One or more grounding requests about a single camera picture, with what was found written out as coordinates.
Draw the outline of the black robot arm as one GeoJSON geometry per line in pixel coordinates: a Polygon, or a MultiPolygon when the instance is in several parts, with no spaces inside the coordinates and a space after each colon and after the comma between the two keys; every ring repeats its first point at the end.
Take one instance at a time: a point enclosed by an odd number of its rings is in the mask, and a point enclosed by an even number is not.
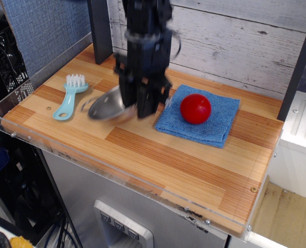
{"type": "Polygon", "coordinates": [[[166,23],[172,7],[169,1],[123,1],[123,6],[127,54],[115,54],[115,72],[124,106],[135,104],[138,118],[145,118],[166,102],[172,88],[165,76],[172,41],[166,23]]]}

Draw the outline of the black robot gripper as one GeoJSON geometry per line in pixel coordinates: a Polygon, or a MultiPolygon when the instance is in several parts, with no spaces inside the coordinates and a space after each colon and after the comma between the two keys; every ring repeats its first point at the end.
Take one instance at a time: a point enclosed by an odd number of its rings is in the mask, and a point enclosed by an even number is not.
{"type": "Polygon", "coordinates": [[[119,74],[124,106],[137,105],[137,116],[142,119],[154,114],[159,103],[165,104],[169,97],[172,84],[166,79],[165,70],[170,63],[172,32],[141,35],[127,30],[125,38],[127,55],[115,54],[115,72],[119,74]],[[153,81],[145,84],[142,78],[153,81]]]}

